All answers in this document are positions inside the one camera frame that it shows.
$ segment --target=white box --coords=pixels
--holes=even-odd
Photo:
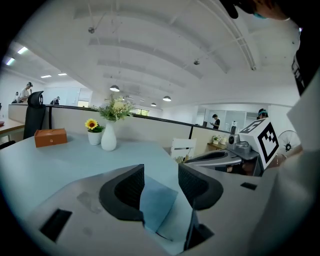
[[[239,137],[241,142],[248,142],[252,149],[260,154],[263,168],[266,169],[279,148],[277,134],[270,118],[253,121],[239,132]]]

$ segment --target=electric fan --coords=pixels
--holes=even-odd
[[[286,130],[278,137],[278,143],[278,153],[286,155],[290,150],[300,145],[300,139],[295,131]]]

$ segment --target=white ceiling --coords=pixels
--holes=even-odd
[[[37,81],[40,84],[46,85],[56,82],[67,82],[73,79],[68,75],[58,75],[62,71],[49,64],[29,49],[19,54],[18,51],[23,47],[20,43],[13,41],[2,60],[2,68],[8,72],[21,75],[30,80]],[[11,65],[6,65],[10,58],[15,61]],[[42,76],[51,75],[48,78],[41,78]]]
[[[298,28],[241,10],[233,20],[218,0],[53,0],[17,41],[94,92],[116,84],[159,107],[299,98]]]

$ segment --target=wooden box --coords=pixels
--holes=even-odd
[[[34,134],[35,146],[37,148],[67,143],[65,129],[36,130]]]

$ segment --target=white desk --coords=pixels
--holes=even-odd
[[[144,164],[144,173],[178,191],[176,201],[156,234],[172,254],[183,250],[192,208],[178,181],[178,164],[156,142],[118,141],[108,152],[90,145],[86,135],[67,135],[68,143],[36,148],[34,137],[0,151],[0,182],[13,213],[25,219],[35,207],[65,185],[111,170]]]
[[[22,132],[25,129],[24,123],[14,121],[9,118],[0,118],[0,121],[4,122],[4,125],[0,127],[0,137]]]

